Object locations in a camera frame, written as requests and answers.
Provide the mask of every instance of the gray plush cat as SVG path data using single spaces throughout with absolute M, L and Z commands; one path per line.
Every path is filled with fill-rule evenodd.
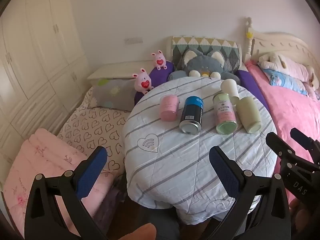
M 223 70 L 225 64 L 223 55 L 219 52 L 209 52 L 204 55 L 196 49 L 188 49 L 178 64 L 178 71 L 172 72 L 169 80 L 181 77 L 211 77 L 217 79 L 234 79 L 240 85 L 240 79 L 229 72 Z

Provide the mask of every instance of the blue gripper pad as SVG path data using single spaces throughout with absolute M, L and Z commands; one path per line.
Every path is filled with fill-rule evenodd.
M 88 196 L 107 162 L 107 156 L 107 150 L 104 147 L 98 146 L 89 158 L 82 161 L 75 169 L 73 183 L 76 185 L 78 199 Z
M 309 150 L 312 147 L 312 141 L 304 133 L 300 132 L 297 128 L 292 128 L 290 136 L 293 140 L 299 143 L 305 150 Z
M 242 169 L 218 146 L 210 149 L 209 161 L 228 195 L 237 199 L 244 184 Z

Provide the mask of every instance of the folded pink quilt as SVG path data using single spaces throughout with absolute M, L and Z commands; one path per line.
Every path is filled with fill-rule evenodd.
M 66 170 L 74 170 L 87 157 L 45 129 L 38 129 L 26 140 L 10 169 L 4 184 L 4 198 L 13 221 L 24 237 L 24 220 L 27 201 L 34 177 L 42 173 L 45 177 L 61 176 Z M 93 216 L 109 191 L 113 175 L 102 171 L 91 192 L 81 201 Z M 61 214 L 69 230 L 77 233 L 62 198 L 57 196 Z
M 312 158 L 308 151 L 290 137 L 290 130 L 298 128 L 308 137 L 320 140 L 320 103 L 290 89 L 271 86 L 266 75 L 253 63 L 246 64 L 268 103 L 278 136 L 289 144 L 298 156 L 308 161 Z M 278 158 L 275 172 L 279 172 Z M 294 196 L 287 191 L 289 202 Z

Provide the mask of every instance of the white tablecloth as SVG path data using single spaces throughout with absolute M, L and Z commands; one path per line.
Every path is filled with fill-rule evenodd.
M 209 150 L 216 145 L 243 170 L 271 177 L 277 156 L 265 140 L 269 132 L 276 132 L 269 112 L 255 98 L 263 122 L 259 132 L 246 133 L 238 121 L 233 134 L 218 134 L 212 96 L 220 90 L 220 84 L 220 80 L 211 78 L 180 78 L 151 90 L 134 107 L 122 132 L 128 195 L 132 200 L 148 208 L 174 206 L 186 224 L 197 224 L 229 210 L 234 199 L 228 197 L 209 162 Z M 238 91 L 240 98 L 253 96 L 243 87 L 238 86 Z M 160 98 L 167 94 L 180 99 L 175 122 L 163 122 L 159 117 Z M 204 101 L 202 131 L 197 135 L 179 129 L 189 96 Z M 256 198 L 251 210 L 258 202 Z

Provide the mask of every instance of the purple armrest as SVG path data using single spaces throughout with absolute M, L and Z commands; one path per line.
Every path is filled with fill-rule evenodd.
M 168 76 L 174 71 L 173 64 L 170 61 L 167 61 L 166 65 L 167 69 L 161 68 L 160 70 L 157 70 L 155 67 L 149 74 L 149 77 L 151 78 L 151 85 L 153 87 L 160 86 L 167 82 Z M 142 97 L 143 94 L 141 92 L 137 92 L 134 97 L 134 105 L 136 105 Z
M 253 79 L 252 75 L 247 71 L 238 70 L 236 72 L 236 76 L 240 79 L 241 86 L 247 89 L 251 94 L 253 94 L 265 106 L 268 112 L 270 112 L 268 104 L 264 99 L 263 95 L 261 94 L 261 91 L 258 85 L 256 84 L 255 80 Z

